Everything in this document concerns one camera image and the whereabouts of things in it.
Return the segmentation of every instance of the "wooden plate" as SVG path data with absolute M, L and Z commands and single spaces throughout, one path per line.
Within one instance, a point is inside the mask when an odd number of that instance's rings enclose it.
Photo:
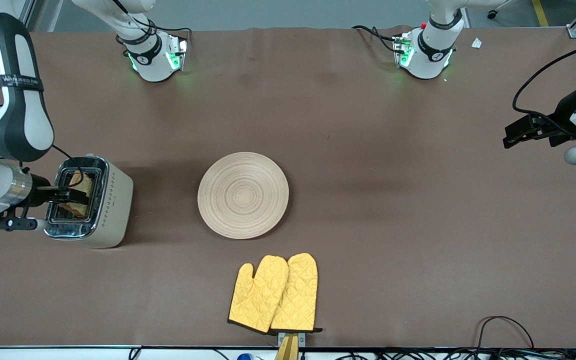
M 224 237 L 252 239 L 272 229 L 288 206 L 288 181 L 268 157 L 236 152 L 206 171 L 197 194 L 199 212 Z

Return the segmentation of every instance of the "brown tablecloth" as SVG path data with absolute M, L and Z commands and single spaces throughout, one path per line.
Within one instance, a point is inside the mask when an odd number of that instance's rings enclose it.
M 310 346 L 472 346 L 483 317 L 507 315 L 538 347 L 576 347 L 576 167 L 564 146 L 501 141 L 519 86 L 576 48 L 564 29 L 466 29 L 432 80 L 365 32 L 250 29 L 195 33 L 186 71 L 148 83 L 114 36 L 32 38 L 55 143 L 134 180 L 126 237 L 92 250 L 0 232 L 0 345 L 274 344 L 226 322 L 237 270 L 309 252 Z M 576 57 L 520 104 L 548 112 L 573 89 Z M 253 241 L 197 209 L 204 172 L 238 151 L 290 184 L 283 221 Z M 62 161 L 30 166 L 52 179 Z M 486 329 L 485 346 L 526 346 Z

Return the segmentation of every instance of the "oven mitt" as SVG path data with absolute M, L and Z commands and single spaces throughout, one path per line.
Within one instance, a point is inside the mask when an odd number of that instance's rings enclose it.
M 235 281 L 228 322 L 267 333 L 287 281 L 288 264 L 283 257 L 264 256 L 255 274 L 252 264 L 243 264 Z
M 317 262 L 310 253 L 298 253 L 288 259 L 288 283 L 279 308 L 272 319 L 273 332 L 313 333 L 317 303 Z

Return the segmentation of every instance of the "white robotic arm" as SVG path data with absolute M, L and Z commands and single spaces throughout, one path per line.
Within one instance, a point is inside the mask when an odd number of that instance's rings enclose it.
M 0 159 L 38 160 L 53 145 L 53 126 L 44 105 L 32 41 L 11 0 L 0 0 L 0 88 Z M 50 182 L 0 160 L 0 212 L 24 202 L 34 184 Z
M 6 230 L 40 230 L 43 221 L 25 219 L 29 207 L 50 202 L 85 203 L 81 191 L 51 186 L 46 178 L 31 174 L 16 162 L 33 162 L 53 146 L 55 135 L 46 112 L 44 91 L 35 51 L 28 30 L 18 20 L 13 0 L 0 0 L 0 217 L 18 219 L 14 211 L 24 209 L 18 226 Z M 181 70 L 185 39 L 158 30 L 144 16 L 154 0 L 73 0 L 108 23 L 122 39 L 128 57 L 139 75 L 149 82 L 165 80 Z M 4 160 L 13 160 L 9 164 Z
M 144 13 L 151 11 L 155 0 L 72 0 L 78 7 L 103 20 L 119 36 L 128 50 L 132 68 L 148 82 L 166 80 L 182 70 L 186 39 L 167 34 Z
M 430 19 L 394 40 L 395 61 L 420 79 L 432 79 L 448 66 L 455 40 L 464 29 L 460 8 L 494 8 L 505 0 L 425 0 L 430 5 Z

